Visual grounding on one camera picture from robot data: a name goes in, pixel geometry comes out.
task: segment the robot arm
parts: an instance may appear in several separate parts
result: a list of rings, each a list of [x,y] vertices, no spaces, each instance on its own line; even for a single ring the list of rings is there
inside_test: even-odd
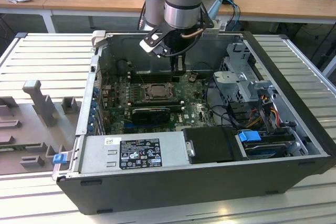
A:
[[[202,0],[146,0],[145,17],[154,28],[140,42],[141,47],[149,54],[171,58],[172,70],[177,57],[184,60],[202,32],[214,27]]]

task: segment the blue tab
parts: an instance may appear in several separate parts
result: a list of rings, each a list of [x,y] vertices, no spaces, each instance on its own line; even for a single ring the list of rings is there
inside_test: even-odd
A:
[[[54,155],[54,159],[52,160],[52,162],[54,164],[66,164],[67,157],[68,157],[68,154],[63,154],[63,153],[56,154]]]
[[[238,136],[242,142],[261,141],[261,137],[257,131],[243,131]]]

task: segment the cable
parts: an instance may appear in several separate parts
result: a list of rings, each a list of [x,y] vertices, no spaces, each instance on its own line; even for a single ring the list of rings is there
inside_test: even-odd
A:
[[[316,53],[318,52],[318,50],[320,49],[320,47],[322,46],[322,44],[325,42],[325,40],[328,38],[328,36],[331,34],[331,32],[334,30],[336,26],[336,22],[335,24],[333,24],[333,26],[331,27],[330,31],[327,33],[327,35],[325,36],[325,38],[321,41],[321,43],[318,45],[318,47],[315,49],[312,57],[310,58],[310,61],[313,60],[313,58],[315,57]]]
[[[320,28],[321,26],[323,26],[324,24],[320,24],[319,26],[317,26],[317,27],[314,27],[314,28],[309,28],[309,27],[305,27],[305,29],[308,29],[308,30],[316,30],[316,29],[318,29],[318,28]]]
[[[162,57],[166,57],[166,58],[171,58],[171,57],[175,57],[175,56],[179,56],[181,54],[184,54],[185,52],[187,52],[188,50],[190,50],[193,46],[196,45],[196,43],[200,40],[202,35],[199,35],[195,38],[195,40],[189,45],[187,46],[185,49],[183,49],[180,52],[176,52],[174,54],[170,54],[170,55],[166,55],[165,53],[161,54]]]
[[[141,12],[140,12],[139,20],[138,20],[138,30],[140,30],[140,28],[142,26],[141,20],[142,20],[142,17],[144,15],[145,11],[146,11],[146,1],[143,3],[142,8],[141,8]]]
[[[4,37],[4,39],[5,39],[5,43],[6,43],[6,45],[8,45],[8,43],[7,43],[7,29],[0,23],[0,26],[3,28],[3,30],[5,31],[5,37]]]
[[[0,16],[0,19],[2,20],[3,23],[5,23],[5,25],[11,30],[11,32],[15,35],[16,33],[14,32],[14,30],[9,26],[9,24],[7,24],[7,22],[3,19],[3,17]]]
[[[240,7],[237,4],[235,4],[234,0],[232,0],[232,1],[226,0],[226,1],[228,1],[233,8],[233,15],[232,15],[231,19],[229,20],[229,22],[227,23],[227,26],[232,22],[234,16],[236,16],[235,24],[232,27],[232,31],[233,31],[235,29],[236,25],[238,24],[239,19],[240,19]]]

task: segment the metal bracket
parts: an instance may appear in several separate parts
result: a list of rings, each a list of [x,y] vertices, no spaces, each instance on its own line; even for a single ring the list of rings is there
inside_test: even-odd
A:
[[[273,88],[273,84],[271,81],[251,81],[247,88],[250,92],[251,99],[257,99],[258,98],[258,92],[257,90],[267,90],[269,88]]]
[[[105,30],[97,30],[92,33],[92,46],[93,48],[98,48],[106,43],[106,39],[109,36],[106,34]]]

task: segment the power supply label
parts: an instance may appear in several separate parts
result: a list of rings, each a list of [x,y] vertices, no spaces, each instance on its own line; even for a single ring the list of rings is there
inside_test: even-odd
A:
[[[120,141],[119,153],[119,167],[122,170],[162,166],[158,138]]]

